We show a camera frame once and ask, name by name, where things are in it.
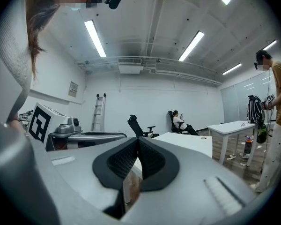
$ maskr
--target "ceiling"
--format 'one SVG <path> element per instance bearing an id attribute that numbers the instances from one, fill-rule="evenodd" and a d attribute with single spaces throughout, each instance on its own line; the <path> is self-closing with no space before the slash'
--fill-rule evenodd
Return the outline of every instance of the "ceiling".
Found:
<path id="1" fill-rule="evenodd" d="M 100 58 L 84 25 L 93 20 L 106 53 Z M 269 51 L 281 60 L 281 29 L 263 0 L 122 0 L 72 11 L 61 7 L 48 28 L 75 63 L 87 71 L 117 69 L 121 56 L 142 57 L 164 70 L 200 74 L 220 82 L 253 66 L 255 53 L 276 39 Z M 205 35 L 184 62 L 178 58 L 197 31 Z M 242 63 L 238 72 L 222 72 Z"/>

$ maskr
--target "white pants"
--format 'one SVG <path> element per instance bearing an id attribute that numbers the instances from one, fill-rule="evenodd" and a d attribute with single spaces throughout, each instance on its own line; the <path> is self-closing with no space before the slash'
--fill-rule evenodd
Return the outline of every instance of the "white pants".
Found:
<path id="1" fill-rule="evenodd" d="M 274 125 L 273 137 L 271 140 L 271 145 L 266 152 L 266 159 L 263 165 L 263 171 L 260 178 L 259 185 L 256 187 L 256 191 L 263 192 L 271 178 L 277 169 L 281 166 L 281 126 L 278 124 Z"/>

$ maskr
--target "man wearing vr headset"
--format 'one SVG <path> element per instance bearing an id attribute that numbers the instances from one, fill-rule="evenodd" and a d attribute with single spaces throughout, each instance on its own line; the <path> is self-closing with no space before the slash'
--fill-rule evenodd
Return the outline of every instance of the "man wearing vr headset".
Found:
<path id="1" fill-rule="evenodd" d="M 107 0 L 116 9 L 121 0 Z M 31 75 L 36 77 L 36 59 L 44 50 L 38 45 L 38 34 L 46 27 L 60 6 L 77 10 L 89 8 L 102 0 L 12 0 L 0 16 L 0 71 L 7 69 L 22 92 L 4 120 L 14 129 L 25 133 L 18 121 L 18 110 L 30 90 Z"/>
<path id="2" fill-rule="evenodd" d="M 265 50 L 259 50 L 256 53 L 257 61 L 254 62 L 255 68 L 258 70 L 269 70 L 272 68 L 276 83 L 277 98 L 266 104 L 266 109 L 271 110 L 276 106 L 277 118 L 274 125 L 273 137 L 271 145 L 267 151 L 263 172 L 260 182 L 251 185 L 256 192 L 263 192 L 268 186 L 270 179 L 281 165 L 281 62 L 273 61 L 272 56 Z"/>

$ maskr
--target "air conditioning unit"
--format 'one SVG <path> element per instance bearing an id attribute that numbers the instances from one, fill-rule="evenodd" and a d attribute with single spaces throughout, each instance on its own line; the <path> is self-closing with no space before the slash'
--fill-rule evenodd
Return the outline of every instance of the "air conditioning unit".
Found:
<path id="1" fill-rule="evenodd" d="M 144 66 L 138 58 L 119 58 L 118 68 L 122 74 L 139 74 Z"/>
<path id="2" fill-rule="evenodd" d="M 118 59 L 119 65 L 141 65 L 140 58 L 119 58 Z"/>

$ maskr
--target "woman sitting in chair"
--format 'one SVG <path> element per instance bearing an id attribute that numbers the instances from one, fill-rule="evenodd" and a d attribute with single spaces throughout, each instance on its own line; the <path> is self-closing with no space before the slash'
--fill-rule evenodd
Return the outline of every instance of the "woman sitting in chair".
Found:
<path id="1" fill-rule="evenodd" d="M 173 122 L 176 126 L 176 128 L 181 129 L 182 131 L 187 131 L 190 135 L 194 135 L 194 136 L 199 136 L 199 134 L 197 134 L 197 132 L 192 128 L 191 125 L 186 124 L 182 118 L 182 116 L 180 118 L 178 118 L 178 111 L 175 110 L 173 112 Z"/>

